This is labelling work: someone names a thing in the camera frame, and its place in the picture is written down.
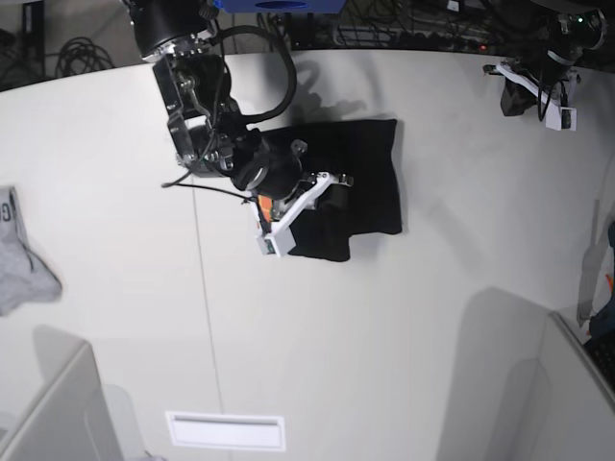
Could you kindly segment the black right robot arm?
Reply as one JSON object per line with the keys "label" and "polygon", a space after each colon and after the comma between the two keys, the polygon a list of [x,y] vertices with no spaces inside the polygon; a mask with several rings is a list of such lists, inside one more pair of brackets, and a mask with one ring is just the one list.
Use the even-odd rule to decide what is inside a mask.
{"label": "black right robot arm", "polygon": [[[125,7],[139,53],[153,65],[167,129],[189,176],[226,178],[237,190],[273,202],[293,201],[319,182],[335,183],[333,174],[306,169],[303,139],[273,143],[256,127],[281,115],[298,87],[295,63],[279,38],[258,26],[221,28],[210,1],[128,1]],[[232,95],[224,44],[240,35],[266,40],[286,73],[282,100],[261,113],[243,113]]]}

